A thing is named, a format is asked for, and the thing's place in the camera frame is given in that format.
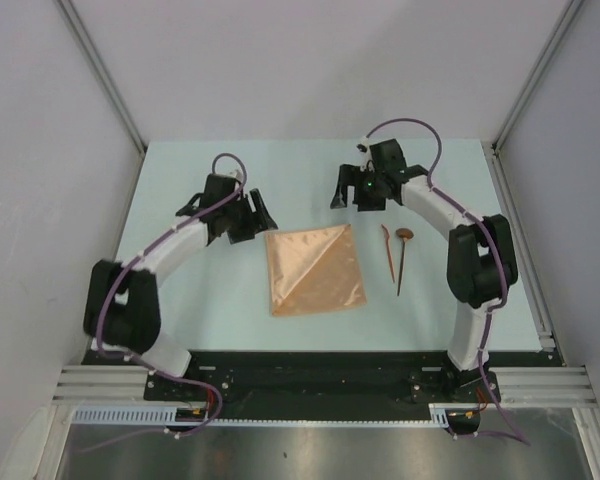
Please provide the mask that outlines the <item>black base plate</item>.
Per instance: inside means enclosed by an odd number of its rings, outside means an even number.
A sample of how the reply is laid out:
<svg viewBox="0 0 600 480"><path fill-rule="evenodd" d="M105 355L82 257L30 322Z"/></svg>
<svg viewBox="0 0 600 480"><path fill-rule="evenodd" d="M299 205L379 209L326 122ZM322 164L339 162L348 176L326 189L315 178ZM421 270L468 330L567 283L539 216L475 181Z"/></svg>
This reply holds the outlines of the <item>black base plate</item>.
<svg viewBox="0 0 600 480"><path fill-rule="evenodd" d="M85 365L126 365L89 353ZM196 352L186 385L158 375L144 398L201 408L209 384L219 390L221 418L266 420L408 420L429 404L473 406L501 397L497 367L561 367L555 352L495 352L488 383L456 374L441 351L424 352Z"/></svg>

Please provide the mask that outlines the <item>right aluminium frame post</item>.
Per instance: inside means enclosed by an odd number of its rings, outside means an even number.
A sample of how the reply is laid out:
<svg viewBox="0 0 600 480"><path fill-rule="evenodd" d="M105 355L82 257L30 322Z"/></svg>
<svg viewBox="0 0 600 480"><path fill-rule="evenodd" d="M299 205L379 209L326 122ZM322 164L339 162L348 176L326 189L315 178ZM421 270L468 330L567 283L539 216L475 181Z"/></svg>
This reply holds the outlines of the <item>right aluminium frame post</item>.
<svg viewBox="0 0 600 480"><path fill-rule="evenodd" d="M570 0L566 2L502 125L499 127L495 138L490 142L493 152L499 153L502 150L502 147L529 106L536 90L547 75L551 64L576 23L579 14L587 4L588 1L585 0Z"/></svg>

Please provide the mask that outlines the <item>aluminium front rail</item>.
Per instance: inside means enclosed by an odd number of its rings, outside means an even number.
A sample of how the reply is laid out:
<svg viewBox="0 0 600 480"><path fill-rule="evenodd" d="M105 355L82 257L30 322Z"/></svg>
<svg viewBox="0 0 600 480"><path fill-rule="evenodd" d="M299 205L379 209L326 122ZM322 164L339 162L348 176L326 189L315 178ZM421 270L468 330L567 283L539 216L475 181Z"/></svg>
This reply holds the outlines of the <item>aluminium front rail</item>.
<svg viewBox="0 0 600 480"><path fill-rule="evenodd" d="M598 401L583 367L497 367L506 408L596 408ZM165 405L178 401L144 398L153 378L141 366L70 365L62 369L52 396L56 405Z"/></svg>

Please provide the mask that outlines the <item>peach cloth napkin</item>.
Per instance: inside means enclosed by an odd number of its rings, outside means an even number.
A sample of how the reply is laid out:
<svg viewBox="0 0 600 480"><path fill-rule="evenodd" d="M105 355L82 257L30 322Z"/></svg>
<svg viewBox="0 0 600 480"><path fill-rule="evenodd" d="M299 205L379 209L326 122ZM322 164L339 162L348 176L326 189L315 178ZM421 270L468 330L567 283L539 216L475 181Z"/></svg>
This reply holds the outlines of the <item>peach cloth napkin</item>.
<svg viewBox="0 0 600 480"><path fill-rule="evenodd" d="M367 303L351 225L268 233L265 246L273 316L332 313Z"/></svg>

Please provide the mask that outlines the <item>orange fork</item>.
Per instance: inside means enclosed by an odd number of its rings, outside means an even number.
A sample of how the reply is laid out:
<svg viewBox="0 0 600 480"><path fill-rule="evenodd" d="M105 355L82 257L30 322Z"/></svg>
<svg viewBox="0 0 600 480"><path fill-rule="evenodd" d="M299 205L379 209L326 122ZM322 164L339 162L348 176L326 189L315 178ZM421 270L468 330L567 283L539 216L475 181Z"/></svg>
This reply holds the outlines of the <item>orange fork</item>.
<svg viewBox="0 0 600 480"><path fill-rule="evenodd" d="M392 252L391 252L391 246L390 246L391 235L390 235L389 229L387 228L386 225L381 224L381 229L382 229L383 236L384 236L385 251L386 251L386 255L387 255L387 261L388 261L388 266L389 266L389 272L391 275L391 280L395 284L395 282L396 282L395 267L394 267Z"/></svg>

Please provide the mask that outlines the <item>aluminium frame post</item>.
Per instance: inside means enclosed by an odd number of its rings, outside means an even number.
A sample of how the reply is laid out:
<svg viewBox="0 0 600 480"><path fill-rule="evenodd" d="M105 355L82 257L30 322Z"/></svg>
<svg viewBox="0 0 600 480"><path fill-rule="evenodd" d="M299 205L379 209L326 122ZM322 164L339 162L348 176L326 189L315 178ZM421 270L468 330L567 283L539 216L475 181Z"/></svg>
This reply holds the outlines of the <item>aluminium frame post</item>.
<svg viewBox="0 0 600 480"><path fill-rule="evenodd" d="M499 153L502 150L502 147L529 106L536 90L547 75L551 64L576 23L579 14L587 4L588 1L585 0L570 0L566 2L502 125L499 127L495 138L490 142L493 152Z"/></svg>
<svg viewBox="0 0 600 480"><path fill-rule="evenodd" d="M127 138L139 156L144 158L148 146L142 139L140 130L74 2L54 0L53 4L56 6Z"/></svg>

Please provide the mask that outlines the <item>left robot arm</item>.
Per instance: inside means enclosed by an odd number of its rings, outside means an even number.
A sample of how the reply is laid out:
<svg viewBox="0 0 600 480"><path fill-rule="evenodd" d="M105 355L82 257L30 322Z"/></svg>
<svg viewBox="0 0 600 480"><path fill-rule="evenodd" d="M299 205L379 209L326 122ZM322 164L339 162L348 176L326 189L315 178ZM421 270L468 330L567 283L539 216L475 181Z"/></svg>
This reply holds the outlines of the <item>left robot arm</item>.
<svg viewBox="0 0 600 480"><path fill-rule="evenodd" d="M244 183L240 175L209 174L204 190L177 210L178 223L128 262L101 260L91 271L84 332L97 348L117 348L167 374L167 389L182 400L199 392L201 376L189 368L190 352L162 329L159 287L222 235L236 244L277 228L260 191L244 193Z"/></svg>

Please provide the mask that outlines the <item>left aluminium frame post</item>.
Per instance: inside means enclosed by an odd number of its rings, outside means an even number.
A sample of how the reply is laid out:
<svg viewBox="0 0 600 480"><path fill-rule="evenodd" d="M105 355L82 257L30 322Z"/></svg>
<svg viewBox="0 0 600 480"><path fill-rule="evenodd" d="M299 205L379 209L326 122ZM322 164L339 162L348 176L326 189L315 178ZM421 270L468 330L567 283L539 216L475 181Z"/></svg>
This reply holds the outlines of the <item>left aluminium frame post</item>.
<svg viewBox="0 0 600 480"><path fill-rule="evenodd" d="M140 130L74 2L54 0L53 4L56 6L127 138L139 156L144 158L148 146L142 139Z"/></svg>

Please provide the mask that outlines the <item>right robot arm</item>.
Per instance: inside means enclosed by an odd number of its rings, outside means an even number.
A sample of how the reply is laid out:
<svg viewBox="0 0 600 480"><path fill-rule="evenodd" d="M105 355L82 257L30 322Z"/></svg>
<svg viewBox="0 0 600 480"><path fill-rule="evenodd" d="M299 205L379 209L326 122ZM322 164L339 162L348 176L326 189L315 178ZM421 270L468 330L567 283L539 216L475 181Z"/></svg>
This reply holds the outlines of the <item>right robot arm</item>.
<svg viewBox="0 0 600 480"><path fill-rule="evenodd" d="M364 142L361 165L339 166L330 207L356 205L360 212L383 211L389 200L427 221L447 241L446 279L457 300L456 320L447 355L454 368L441 376L443 393L464 401L477 389L472 372L487 359L493 312L506 304L518 281L509 221L501 214L481 217L433 184L431 172L409 166L395 139Z"/></svg>

